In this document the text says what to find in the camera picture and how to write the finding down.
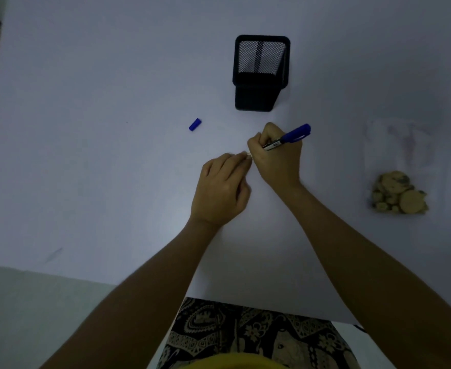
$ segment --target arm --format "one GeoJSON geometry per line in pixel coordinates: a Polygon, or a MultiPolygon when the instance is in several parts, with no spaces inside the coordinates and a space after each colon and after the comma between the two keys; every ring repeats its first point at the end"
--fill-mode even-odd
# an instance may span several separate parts
{"type": "Polygon", "coordinates": [[[210,241],[246,208],[250,167],[246,153],[205,163],[185,228],[116,287],[42,368],[146,368],[210,241]]]}
{"type": "Polygon", "coordinates": [[[283,134],[267,124],[248,142],[253,160],[301,224],[347,307],[396,367],[451,367],[451,307],[302,186],[301,142],[261,148],[283,134]]]}

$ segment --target finger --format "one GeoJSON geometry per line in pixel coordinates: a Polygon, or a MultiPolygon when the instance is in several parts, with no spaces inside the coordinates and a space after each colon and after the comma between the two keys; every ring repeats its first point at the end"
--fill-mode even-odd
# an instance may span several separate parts
{"type": "Polygon", "coordinates": [[[243,151],[240,154],[232,155],[228,160],[225,161],[222,169],[218,173],[220,177],[224,180],[227,180],[232,172],[236,169],[236,167],[241,163],[244,159],[246,159],[247,153],[243,151]]]}
{"type": "Polygon", "coordinates": [[[246,182],[246,179],[241,180],[241,184],[239,185],[239,195],[237,197],[237,208],[239,212],[244,211],[249,201],[249,197],[251,196],[251,188],[246,182]]]}
{"type": "Polygon", "coordinates": [[[261,137],[259,139],[259,143],[261,146],[265,146],[268,141],[274,141],[279,139],[285,134],[283,130],[281,130],[277,124],[268,122],[265,124],[265,128],[261,133],[261,137]]]}
{"type": "Polygon", "coordinates": [[[229,181],[234,186],[239,186],[241,180],[246,176],[247,172],[251,168],[251,163],[253,160],[251,158],[243,159],[243,161],[236,167],[234,172],[229,177],[229,181]]]}
{"type": "Polygon", "coordinates": [[[211,159],[208,162],[206,162],[203,167],[201,168],[200,177],[207,177],[210,173],[210,167],[212,166],[215,159],[211,159]]]}
{"type": "Polygon", "coordinates": [[[222,154],[220,157],[216,158],[210,167],[209,175],[215,176],[222,168],[226,160],[231,157],[229,153],[222,154]]]}
{"type": "Polygon", "coordinates": [[[257,133],[256,136],[251,137],[247,141],[247,147],[249,148],[249,152],[253,156],[253,158],[258,158],[260,155],[266,153],[265,150],[263,150],[263,147],[259,143],[259,138],[261,137],[261,133],[257,133]]]}

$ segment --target hand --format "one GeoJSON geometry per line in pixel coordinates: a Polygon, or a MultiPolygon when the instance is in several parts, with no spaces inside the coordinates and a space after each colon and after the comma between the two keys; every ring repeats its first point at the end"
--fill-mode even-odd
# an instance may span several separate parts
{"type": "Polygon", "coordinates": [[[209,223],[218,230],[244,211],[251,194],[246,183],[251,163],[245,151],[206,162],[196,187],[190,220],[209,223]]]}
{"type": "Polygon", "coordinates": [[[268,142],[277,140],[284,134],[277,125],[266,123],[263,133],[258,133],[247,142],[261,177],[278,195],[301,185],[299,162],[302,141],[286,143],[269,151],[263,149],[268,142]]]}

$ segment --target pen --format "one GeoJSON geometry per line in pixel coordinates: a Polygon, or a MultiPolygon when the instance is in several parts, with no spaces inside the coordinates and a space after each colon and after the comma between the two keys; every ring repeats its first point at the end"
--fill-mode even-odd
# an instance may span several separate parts
{"type": "Polygon", "coordinates": [[[279,139],[267,143],[263,148],[265,150],[271,150],[274,149],[280,145],[283,145],[287,142],[293,143],[302,140],[304,137],[309,136],[311,133],[311,126],[309,124],[301,125],[299,128],[294,129],[293,131],[290,131],[289,133],[285,133],[282,137],[279,139]]]}

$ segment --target floor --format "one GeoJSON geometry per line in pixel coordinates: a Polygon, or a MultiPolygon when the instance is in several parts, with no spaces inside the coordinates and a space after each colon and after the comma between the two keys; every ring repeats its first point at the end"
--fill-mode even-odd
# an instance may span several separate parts
{"type": "MultiPolygon", "coordinates": [[[[0,267],[0,368],[38,368],[112,289],[0,267]]],[[[367,334],[351,325],[334,325],[363,369],[394,368],[367,334]]],[[[156,367],[163,345],[148,369],[156,367]]]]}

